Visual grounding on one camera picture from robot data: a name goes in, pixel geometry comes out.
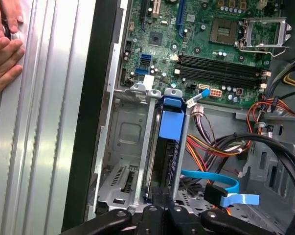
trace pcie slot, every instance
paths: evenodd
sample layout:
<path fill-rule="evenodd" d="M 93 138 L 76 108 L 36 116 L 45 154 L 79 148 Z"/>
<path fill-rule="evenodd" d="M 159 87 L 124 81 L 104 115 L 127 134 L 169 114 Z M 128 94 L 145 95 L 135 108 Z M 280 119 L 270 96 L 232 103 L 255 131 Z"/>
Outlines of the pcie slot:
<path fill-rule="evenodd" d="M 139 17 L 141 22 L 143 20 L 145 20 L 145 16 L 146 16 L 146 8 L 147 8 L 147 4 L 149 3 L 149 0 L 142 0 L 141 1 L 141 9 L 140 9 L 140 13 L 139 13 Z"/>
<path fill-rule="evenodd" d="M 194 69 L 189 67 L 181 67 L 180 78 L 216 82 L 219 84 L 230 85 L 240 88 L 255 88 L 259 87 L 259 79 L 250 77 L 238 77 L 232 74 L 214 72 L 214 71 L 204 71 L 200 69 Z"/>
<path fill-rule="evenodd" d="M 161 0 L 155 0 L 154 1 L 154 8 L 153 8 L 153 14 L 152 14 L 153 18 L 158 18 L 159 17 L 160 3 L 161 3 Z"/>
<path fill-rule="evenodd" d="M 258 77 L 262 71 L 259 68 L 228 63 L 224 61 L 214 61 L 194 56 L 180 56 L 181 65 L 192 68 L 199 68 L 207 71 L 233 73 L 235 75 Z"/>
<path fill-rule="evenodd" d="M 179 9 L 178 9 L 178 16 L 177 16 L 177 22 L 176 22 L 177 29 L 180 29 L 182 27 L 182 24 L 183 24 L 184 7 L 185 7 L 185 0 L 180 0 Z"/>

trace screw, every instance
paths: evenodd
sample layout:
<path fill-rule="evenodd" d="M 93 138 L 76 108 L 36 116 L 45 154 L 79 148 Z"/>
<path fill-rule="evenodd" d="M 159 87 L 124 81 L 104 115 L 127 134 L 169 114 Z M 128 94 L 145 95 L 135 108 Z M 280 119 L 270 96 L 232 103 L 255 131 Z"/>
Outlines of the screw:
<path fill-rule="evenodd" d="M 208 212 L 207 215 L 211 218 L 215 218 L 217 215 L 214 212 Z"/>
<path fill-rule="evenodd" d="M 118 217 L 124 217 L 124 216 L 126 216 L 126 213 L 123 212 L 123 211 L 119 211 L 119 212 L 117 213 L 117 216 L 118 216 Z"/>
<path fill-rule="evenodd" d="M 173 209 L 174 209 L 175 211 L 177 211 L 177 212 L 180 212 L 180 211 L 182 210 L 181 207 L 174 207 Z"/>

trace red wire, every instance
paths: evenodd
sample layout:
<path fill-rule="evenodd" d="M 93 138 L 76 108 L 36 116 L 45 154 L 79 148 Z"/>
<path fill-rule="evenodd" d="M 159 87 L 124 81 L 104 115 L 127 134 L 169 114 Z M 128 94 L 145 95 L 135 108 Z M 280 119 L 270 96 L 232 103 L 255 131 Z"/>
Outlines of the red wire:
<path fill-rule="evenodd" d="M 213 155 L 220 156 L 220 157 L 227 157 L 227 155 L 224 155 L 224 154 L 221 154 L 221 153 L 215 153 L 215 152 L 212 152 L 212 151 L 210 151 L 210 150 L 208 150 L 208 149 L 205 149 L 204 147 L 202 147 L 202 146 L 200 146 L 199 144 L 195 143 L 190 137 L 187 137 L 187 141 L 188 141 L 190 144 L 192 144 L 192 145 L 194 145 L 194 146 L 200 148 L 201 150 L 203 150 L 203 151 L 205 151 L 205 152 L 207 152 L 207 153 L 209 153 L 209 154 L 213 154 Z"/>

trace chip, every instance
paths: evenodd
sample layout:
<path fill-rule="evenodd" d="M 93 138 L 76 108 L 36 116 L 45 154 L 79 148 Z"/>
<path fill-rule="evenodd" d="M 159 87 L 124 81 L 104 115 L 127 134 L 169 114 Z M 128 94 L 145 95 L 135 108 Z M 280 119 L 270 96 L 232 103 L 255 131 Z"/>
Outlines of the chip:
<path fill-rule="evenodd" d="M 162 37 L 163 37 L 162 33 L 150 32 L 148 44 L 160 47 L 162 44 Z"/>
<path fill-rule="evenodd" d="M 192 23 L 195 22 L 195 16 L 191 14 L 187 14 L 186 21 L 192 22 Z"/>
<path fill-rule="evenodd" d="M 210 41 L 233 45 L 236 39 L 237 22 L 215 18 L 212 23 Z"/>

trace blue tab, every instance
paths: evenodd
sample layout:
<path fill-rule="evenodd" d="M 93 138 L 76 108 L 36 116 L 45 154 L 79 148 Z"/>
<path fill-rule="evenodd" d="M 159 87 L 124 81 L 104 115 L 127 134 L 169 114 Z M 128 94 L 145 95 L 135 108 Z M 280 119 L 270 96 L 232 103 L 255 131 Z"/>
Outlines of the blue tab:
<path fill-rule="evenodd" d="M 177 107 L 177 108 L 181 108 L 181 106 L 182 106 L 181 99 L 171 98 L 171 97 L 170 98 L 165 97 L 163 99 L 163 104 L 168 105 L 168 106 L 172 106 L 172 107 Z"/>
<path fill-rule="evenodd" d="M 240 183 L 237 180 L 227 177 L 225 175 L 192 170 L 182 170 L 181 174 L 190 178 L 212 180 L 217 181 L 219 183 L 230 185 L 231 187 L 225 188 L 225 190 L 228 191 L 228 193 L 239 193 L 240 190 Z"/>
<path fill-rule="evenodd" d="M 203 90 L 203 92 L 201 93 L 203 98 L 206 98 L 207 96 L 210 95 L 210 90 L 209 89 L 205 89 Z"/>
<path fill-rule="evenodd" d="M 221 197 L 220 206 L 227 208 L 232 204 L 259 205 L 259 195 L 231 193 Z"/>
<path fill-rule="evenodd" d="M 159 129 L 159 137 L 179 141 L 183 127 L 184 114 L 163 111 Z"/>

